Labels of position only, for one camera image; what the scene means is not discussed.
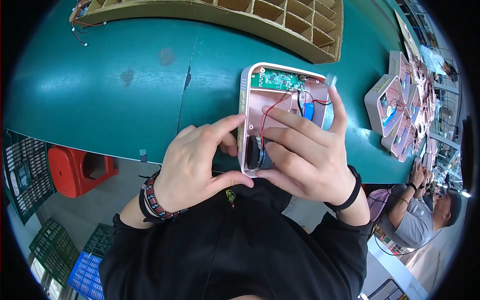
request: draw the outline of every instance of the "black sleeve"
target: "black sleeve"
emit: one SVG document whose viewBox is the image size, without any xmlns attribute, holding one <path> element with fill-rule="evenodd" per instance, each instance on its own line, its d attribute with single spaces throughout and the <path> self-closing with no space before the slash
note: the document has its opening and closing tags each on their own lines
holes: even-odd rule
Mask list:
<svg viewBox="0 0 480 300">
<path fill-rule="evenodd" d="M 150 229 L 125 225 L 119 214 L 113 217 L 113 243 L 105 254 L 98 272 L 105 299 L 123 299 L 125 279 L 134 254 L 141 248 Z"/>
<path fill-rule="evenodd" d="M 367 276 L 367 238 L 372 222 L 350 226 L 326 213 L 310 236 L 328 255 L 356 299 Z"/>
</svg>

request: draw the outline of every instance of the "red plastic stool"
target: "red plastic stool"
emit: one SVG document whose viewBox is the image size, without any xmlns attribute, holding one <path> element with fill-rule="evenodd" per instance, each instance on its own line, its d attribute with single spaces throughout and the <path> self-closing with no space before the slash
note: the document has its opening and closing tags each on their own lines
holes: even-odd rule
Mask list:
<svg viewBox="0 0 480 300">
<path fill-rule="evenodd" d="M 119 173 L 118 168 L 113 167 L 113 158 L 104 156 L 105 173 L 97 179 L 90 177 L 92 170 L 84 168 L 87 153 L 57 145 L 48 150 L 53 184 L 61 194 L 70 198 L 78 197 Z"/>
</svg>

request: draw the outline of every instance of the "blue battery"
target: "blue battery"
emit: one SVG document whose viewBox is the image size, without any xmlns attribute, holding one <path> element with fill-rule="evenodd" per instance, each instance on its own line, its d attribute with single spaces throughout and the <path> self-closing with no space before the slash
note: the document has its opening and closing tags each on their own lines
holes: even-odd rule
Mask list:
<svg viewBox="0 0 480 300">
<path fill-rule="evenodd" d="M 311 121 L 313 119 L 313 112 L 315 112 L 313 103 L 305 103 L 305 106 L 303 107 L 303 116 Z"/>
</svg>

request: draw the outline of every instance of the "green plastic crate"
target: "green plastic crate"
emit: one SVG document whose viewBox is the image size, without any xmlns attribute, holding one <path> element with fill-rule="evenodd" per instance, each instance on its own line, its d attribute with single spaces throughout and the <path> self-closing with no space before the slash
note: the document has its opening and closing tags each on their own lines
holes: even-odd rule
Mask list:
<svg viewBox="0 0 480 300">
<path fill-rule="evenodd" d="M 80 253 L 65 228 L 54 219 L 48 219 L 29 248 L 50 275 L 66 288 L 68 277 Z"/>
<path fill-rule="evenodd" d="M 1 133 L 2 188 L 23 224 L 55 192 L 48 167 L 49 147 L 9 130 Z"/>
<path fill-rule="evenodd" d="M 103 258 L 113 242 L 113 226 L 98 224 L 95 231 L 85 244 L 83 251 Z"/>
</svg>

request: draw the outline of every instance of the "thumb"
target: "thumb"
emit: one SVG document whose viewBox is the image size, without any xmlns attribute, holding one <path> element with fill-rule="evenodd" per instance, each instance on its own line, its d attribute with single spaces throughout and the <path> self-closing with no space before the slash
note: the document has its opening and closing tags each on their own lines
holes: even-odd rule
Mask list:
<svg viewBox="0 0 480 300">
<path fill-rule="evenodd" d="M 253 180 L 240 171 L 228 171 L 227 173 L 220 174 L 217 177 L 212 177 L 212 183 L 210 186 L 213 190 L 215 190 L 215 193 L 217 193 L 218 191 L 237 184 L 243 184 L 249 188 L 252 188 Z"/>
<path fill-rule="evenodd" d="M 289 192 L 294 196 L 300 198 L 304 197 L 304 192 L 301 189 L 301 184 L 292 177 L 289 177 L 286 174 L 280 172 L 279 170 L 258 170 L 256 175 L 260 178 L 265 178 L 273 185 L 283 189 L 286 192 Z"/>
</svg>

